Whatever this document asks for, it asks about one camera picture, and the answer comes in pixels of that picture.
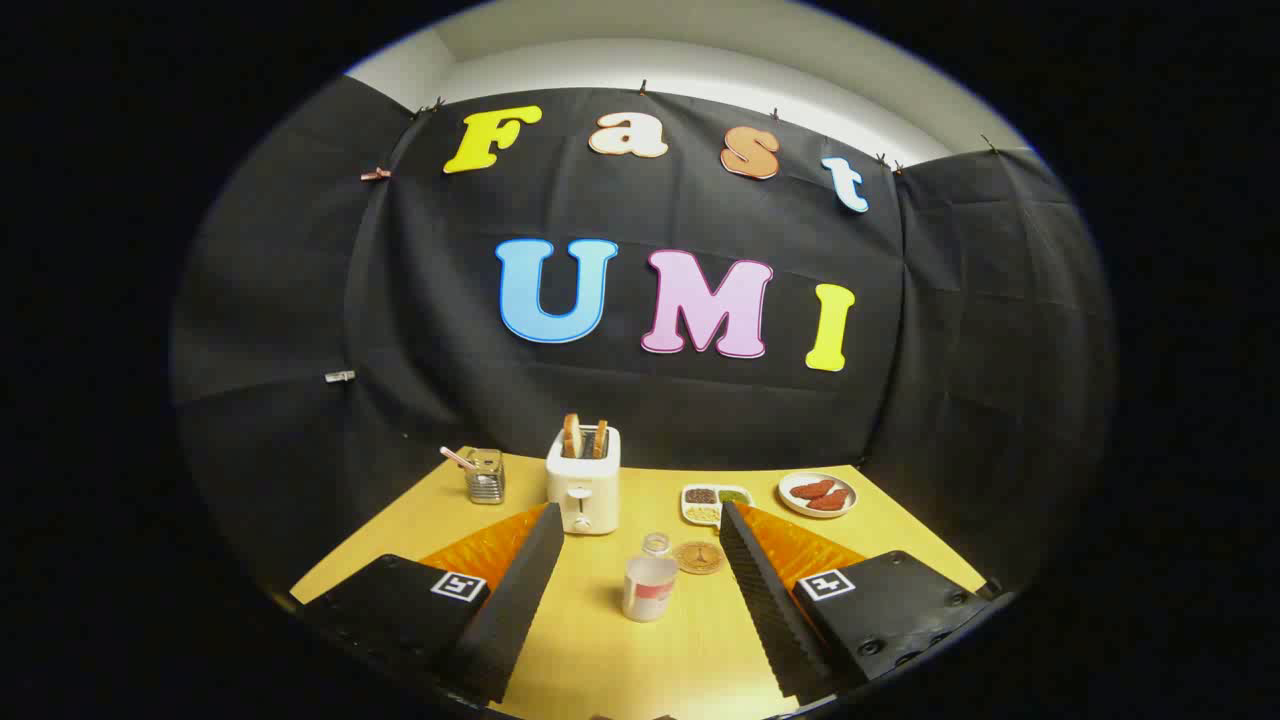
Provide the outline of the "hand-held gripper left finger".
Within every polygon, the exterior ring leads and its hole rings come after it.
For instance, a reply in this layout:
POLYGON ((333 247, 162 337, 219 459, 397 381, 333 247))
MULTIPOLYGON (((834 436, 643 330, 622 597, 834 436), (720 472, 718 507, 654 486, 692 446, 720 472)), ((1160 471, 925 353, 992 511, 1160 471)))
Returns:
POLYGON ((559 505, 540 503, 420 560, 384 553, 300 615, 398 680, 498 703, 563 541, 559 505))

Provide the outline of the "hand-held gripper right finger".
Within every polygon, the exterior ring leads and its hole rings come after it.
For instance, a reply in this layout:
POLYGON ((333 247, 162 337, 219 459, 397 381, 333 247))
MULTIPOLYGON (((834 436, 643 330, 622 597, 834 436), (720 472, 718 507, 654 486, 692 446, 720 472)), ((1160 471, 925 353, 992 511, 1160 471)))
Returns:
POLYGON ((929 657, 995 601, 902 550, 864 557, 745 503, 719 541, 782 694, 810 705, 929 657))

